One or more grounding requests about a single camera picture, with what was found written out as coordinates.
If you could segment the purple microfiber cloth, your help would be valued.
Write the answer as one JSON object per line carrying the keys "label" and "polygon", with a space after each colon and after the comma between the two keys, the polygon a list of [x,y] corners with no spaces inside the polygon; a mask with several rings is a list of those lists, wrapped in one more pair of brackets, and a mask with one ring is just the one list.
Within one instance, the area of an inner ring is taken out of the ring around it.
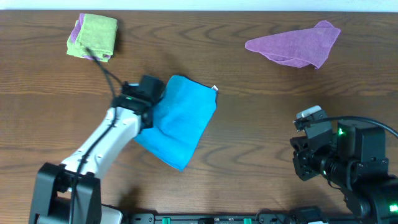
{"label": "purple microfiber cloth", "polygon": [[328,21],[314,27],[251,39],[245,43],[249,51],[259,53],[280,65],[319,69],[328,59],[341,30]]}

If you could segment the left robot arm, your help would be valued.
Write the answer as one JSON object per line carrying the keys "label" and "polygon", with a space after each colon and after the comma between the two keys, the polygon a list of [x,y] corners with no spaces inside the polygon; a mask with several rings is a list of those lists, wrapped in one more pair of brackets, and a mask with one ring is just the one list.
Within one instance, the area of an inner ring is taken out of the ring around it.
{"label": "left robot arm", "polygon": [[152,127],[153,110],[165,88],[144,75],[138,84],[124,82],[104,120],[59,165],[46,162],[38,171],[29,223],[122,223],[123,213],[101,202],[101,180],[122,149],[143,129]]}

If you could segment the blue microfiber cloth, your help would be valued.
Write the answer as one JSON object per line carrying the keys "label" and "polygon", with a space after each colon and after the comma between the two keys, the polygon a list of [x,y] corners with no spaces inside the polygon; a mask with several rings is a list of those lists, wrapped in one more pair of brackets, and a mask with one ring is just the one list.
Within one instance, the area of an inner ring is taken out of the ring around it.
{"label": "blue microfiber cloth", "polygon": [[183,171],[216,111],[217,94],[215,85],[208,87],[182,75],[172,76],[154,108],[153,127],[142,130],[134,140]]}

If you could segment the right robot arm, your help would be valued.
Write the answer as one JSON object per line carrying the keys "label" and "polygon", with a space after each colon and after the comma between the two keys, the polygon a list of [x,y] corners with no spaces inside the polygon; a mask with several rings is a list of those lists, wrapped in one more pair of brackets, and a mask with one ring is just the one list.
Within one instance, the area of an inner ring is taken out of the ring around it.
{"label": "right robot arm", "polygon": [[290,139],[302,181],[322,175],[362,223],[397,223],[397,176],[386,157],[386,133],[397,131],[371,118],[329,117],[319,106],[299,112],[294,125],[305,133]]}

